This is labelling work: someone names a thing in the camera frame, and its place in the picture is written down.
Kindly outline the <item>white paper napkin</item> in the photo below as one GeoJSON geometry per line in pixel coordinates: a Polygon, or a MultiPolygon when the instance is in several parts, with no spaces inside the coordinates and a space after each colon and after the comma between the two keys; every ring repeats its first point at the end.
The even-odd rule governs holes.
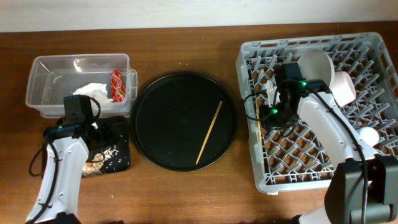
{"type": "Polygon", "coordinates": [[[73,95],[86,95],[94,98],[99,103],[111,103],[113,99],[108,97],[107,84],[90,83],[73,92],[73,95]]]}

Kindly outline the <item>red snack wrapper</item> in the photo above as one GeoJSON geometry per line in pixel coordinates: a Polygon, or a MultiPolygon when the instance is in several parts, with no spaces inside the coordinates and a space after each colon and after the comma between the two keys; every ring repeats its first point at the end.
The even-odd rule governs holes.
{"type": "Polygon", "coordinates": [[[125,100],[126,88],[120,70],[113,70],[111,75],[111,94],[114,102],[120,103],[125,100]]]}

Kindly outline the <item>grey round plate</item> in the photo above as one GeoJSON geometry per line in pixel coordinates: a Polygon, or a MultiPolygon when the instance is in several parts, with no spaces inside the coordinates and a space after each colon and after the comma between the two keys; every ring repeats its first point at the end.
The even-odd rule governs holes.
{"type": "Polygon", "coordinates": [[[297,61],[302,76],[306,80],[321,79],[331,88],[335,79],[335,69],[328,54],[320,49],[306,51],[297,61]]]}

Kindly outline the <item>wooden chopstick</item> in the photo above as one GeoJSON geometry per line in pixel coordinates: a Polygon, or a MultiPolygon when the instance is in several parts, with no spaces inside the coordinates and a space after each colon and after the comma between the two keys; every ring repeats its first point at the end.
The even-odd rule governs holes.
{"type": "Polygon", "coordinates": [[[213,126],[215,125],[215,122],[217,120],[217,117],[218,117],[218,114],[219,114],[220,109],[222,107],[222,104],[223,104],[223,101],[220,101],[219,104],[218,104],[218,107],[217,107],[217,109],[215,111],[215,114],[213,116],[213,119],[211,121],[210,127],[208,128],[208,131],[207,131],[206,136],[204,138],[203,144],[201,145],[201,149],[200,149],[200,152],[199,152],[198,157],[196,159],[195,165],[198,165],[198,163],[199,163],[199,161],[201,159],[201,156],[203,154],[203,151],[205,150],[206,144],[207,144],[208,139],[210,137],[210,134],[212,132],[213,126]]]}
{"type": "Polygon", "coordinates": [[[255,101],[255,109],[256,109],[256,118],[258,119],[257,122],[257,130],[258,130],[258,140],[260,142],[260,145],[262,147],[262,128],[261,128],[261,122],[259,121],[259,106],[257,101],[255,101]]]}

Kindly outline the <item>white bowl with food scraps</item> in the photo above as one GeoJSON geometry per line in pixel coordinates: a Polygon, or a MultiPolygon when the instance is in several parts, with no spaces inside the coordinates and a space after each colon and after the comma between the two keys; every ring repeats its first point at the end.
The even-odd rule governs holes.
{"type": "Polygon", "coordinates": [[[354,83],[346,72],[336,72],[331,92],[340,107],[348,105],[356,99],[354,83]]]}

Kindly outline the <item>light blue plastic cup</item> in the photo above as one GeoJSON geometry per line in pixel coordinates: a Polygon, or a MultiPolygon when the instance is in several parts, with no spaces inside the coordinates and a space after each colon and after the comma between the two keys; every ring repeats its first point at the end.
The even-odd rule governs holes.
{"type": "Polygon", "coordinates": [[[379,134],[374,128],[363,127],[357,132],[361,139],[370,146],[375,146],[379,142],[379,134]]]}

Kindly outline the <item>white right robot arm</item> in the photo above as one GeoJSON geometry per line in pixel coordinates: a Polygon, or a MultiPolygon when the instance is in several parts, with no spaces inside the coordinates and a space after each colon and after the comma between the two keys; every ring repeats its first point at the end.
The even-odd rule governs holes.
{"type": "Polygon", "coordinates": [[[294,223],[387,223],[397,219],[397,158],[370,146],[344,117],[328,85],[305,78],[297,63],[275,71],[277,88],[261,120],[276,128],[303,120],[335,170],[322,207],[294,223]]]}

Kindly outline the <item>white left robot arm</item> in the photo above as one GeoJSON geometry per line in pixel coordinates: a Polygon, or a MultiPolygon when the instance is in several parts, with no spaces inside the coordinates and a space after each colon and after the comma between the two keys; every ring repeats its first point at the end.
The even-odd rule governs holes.
{"type": "Polygon", "coordinates": [[[27,223],[76,222],[83,166],[99,163],[95,155],[106,159],[104,151],[118,137],[106,125],[98,125],[100,103],[86,95],[63,99],[65,116],[44,131],[42,152],[47,153],[40,191],[27,223]]]}

